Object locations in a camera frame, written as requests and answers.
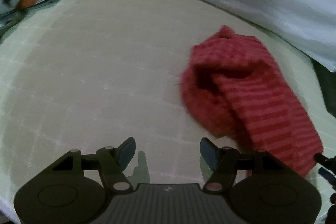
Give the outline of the red checkered cloth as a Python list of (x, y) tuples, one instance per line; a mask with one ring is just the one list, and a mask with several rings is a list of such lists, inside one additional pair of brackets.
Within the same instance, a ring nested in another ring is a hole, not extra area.
[(301, 176), (322, 141), (305, 108), (262, 42), (222, 26), (192, 47), (181, 76), (187, 111), (215, 137), (264, 149)]

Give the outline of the green grid mat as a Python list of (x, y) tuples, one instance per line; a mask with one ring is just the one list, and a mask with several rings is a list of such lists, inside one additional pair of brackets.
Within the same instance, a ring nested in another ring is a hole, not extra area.
[(60, 0), (1, 39), (1, 213), (18, 223), (17, 190), (67, 151), (133, 137), (135, 184), (202, 184), (208, 132), (184, 108), (179, 78), (193, 45), (226, 25), (268, 48), (335, 155), (335, 118), (310, 58), (277, 36), (199, 0)]

